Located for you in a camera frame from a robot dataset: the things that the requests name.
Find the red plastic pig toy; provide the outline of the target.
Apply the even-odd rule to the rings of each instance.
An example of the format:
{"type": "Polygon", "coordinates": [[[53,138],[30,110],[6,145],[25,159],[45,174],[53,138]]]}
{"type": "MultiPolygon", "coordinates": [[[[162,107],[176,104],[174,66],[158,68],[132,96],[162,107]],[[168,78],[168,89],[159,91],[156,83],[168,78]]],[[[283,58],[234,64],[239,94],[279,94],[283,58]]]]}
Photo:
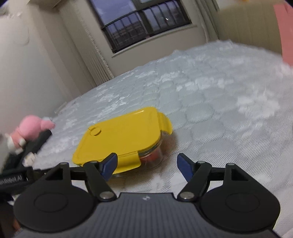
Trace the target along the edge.
{"type": "Polygon", "coordinates": [[[156,148],[155,150],[151,151],[148,154],[145,154],[140,157],[140,161],[145,164],[152,164],[152,163],[158,163],[162,159],[161,155],[161,149],[156,148]]]}

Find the yellow container lid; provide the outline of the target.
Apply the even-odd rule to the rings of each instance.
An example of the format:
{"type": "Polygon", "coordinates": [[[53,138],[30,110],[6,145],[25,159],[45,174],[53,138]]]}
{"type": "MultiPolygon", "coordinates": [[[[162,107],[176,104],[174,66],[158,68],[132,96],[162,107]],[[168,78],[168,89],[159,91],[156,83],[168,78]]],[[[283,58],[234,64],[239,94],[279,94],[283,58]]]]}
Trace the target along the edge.
{"type": "Polygon", "coordinates": [[[73,163],[83,166],[89,161],[101,162],[111,153],[146,151],[159,141],[162,132],[171,135],[172,124],[154,107],[99,122],[83,135],[73,154],[73,163]]]}

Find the black garment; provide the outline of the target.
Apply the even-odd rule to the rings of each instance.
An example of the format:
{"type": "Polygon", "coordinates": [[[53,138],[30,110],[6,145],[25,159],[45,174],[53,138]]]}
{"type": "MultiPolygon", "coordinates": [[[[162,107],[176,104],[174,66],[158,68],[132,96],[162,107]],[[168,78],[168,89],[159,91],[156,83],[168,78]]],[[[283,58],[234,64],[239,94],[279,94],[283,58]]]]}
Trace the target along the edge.
{"type": "Polygon", "coordinates": [[[50,130],[41,132],[36,140],[30,141],[25,145],[20,154],[15,154],[8,151],[8,147],[5,145],[6,139],[1,133],[1,174],[3,172],[32,166],[36,159],[37,153],[51,137],[51,135],[52,132],[50,130]]]}

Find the pink plush toy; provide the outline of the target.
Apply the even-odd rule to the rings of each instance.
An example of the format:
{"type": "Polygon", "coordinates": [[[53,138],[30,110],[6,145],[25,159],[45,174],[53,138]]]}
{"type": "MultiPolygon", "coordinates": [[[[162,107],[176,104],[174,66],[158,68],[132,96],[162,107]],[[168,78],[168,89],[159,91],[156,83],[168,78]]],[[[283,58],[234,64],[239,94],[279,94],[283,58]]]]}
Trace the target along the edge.
{"type": "Polygon", "coordinates": [[[20,154],[27,142],[36,140],[41,132],[54,128],[55,124],[50,118],[40,118],[35,115],[24,117],[12,133],[5,134],[9,152],[20,154]]]}

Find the beige curtain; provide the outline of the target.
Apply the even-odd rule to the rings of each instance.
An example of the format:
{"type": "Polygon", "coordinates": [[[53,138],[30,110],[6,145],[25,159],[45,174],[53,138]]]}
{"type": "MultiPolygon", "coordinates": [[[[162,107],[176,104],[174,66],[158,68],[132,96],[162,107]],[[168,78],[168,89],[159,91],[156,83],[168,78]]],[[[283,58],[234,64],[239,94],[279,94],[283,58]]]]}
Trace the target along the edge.
{"type": "Polygon", "coordinates": [[[101,85],[113,79],[114,75],[88,30],[76,1],[62,1],[59,13],[95,83],[101,85]]]}

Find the dark window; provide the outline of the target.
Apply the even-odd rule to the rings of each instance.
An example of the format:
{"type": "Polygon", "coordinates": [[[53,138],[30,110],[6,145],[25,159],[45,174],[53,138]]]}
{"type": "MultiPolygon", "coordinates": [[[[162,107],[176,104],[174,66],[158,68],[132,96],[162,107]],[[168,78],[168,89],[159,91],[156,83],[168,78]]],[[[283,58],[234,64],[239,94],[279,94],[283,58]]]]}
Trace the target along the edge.
{"type": "Polygon", "coordinates": [[[191,24],[180,1],[88,1],[117,53],[138,42],[191,24]]]}

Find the beige headboard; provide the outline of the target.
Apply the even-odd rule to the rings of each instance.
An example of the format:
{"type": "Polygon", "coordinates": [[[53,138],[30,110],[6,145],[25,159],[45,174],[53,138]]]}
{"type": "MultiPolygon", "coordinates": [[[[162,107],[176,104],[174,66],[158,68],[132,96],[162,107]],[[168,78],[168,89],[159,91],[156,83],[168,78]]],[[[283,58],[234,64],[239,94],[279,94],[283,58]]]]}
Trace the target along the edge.
{"type": "Polygon", "coordinates": [[[282,53],[274,5],[284,1],[247,1],[217,12],[221,40],[265,48],[282,53]]]}

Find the pink pillow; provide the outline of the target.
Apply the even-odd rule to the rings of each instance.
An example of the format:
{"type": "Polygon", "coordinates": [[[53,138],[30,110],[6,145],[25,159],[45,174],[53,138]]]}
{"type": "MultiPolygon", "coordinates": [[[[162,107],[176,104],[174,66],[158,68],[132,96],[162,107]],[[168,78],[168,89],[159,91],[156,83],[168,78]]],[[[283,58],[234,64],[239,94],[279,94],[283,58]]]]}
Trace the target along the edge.
{"type": "Polygon", "coordinates": [[[274,11],[278,22],[283,61],[292,66],[292,7],[287,3],[274,5],[274,11]]]}

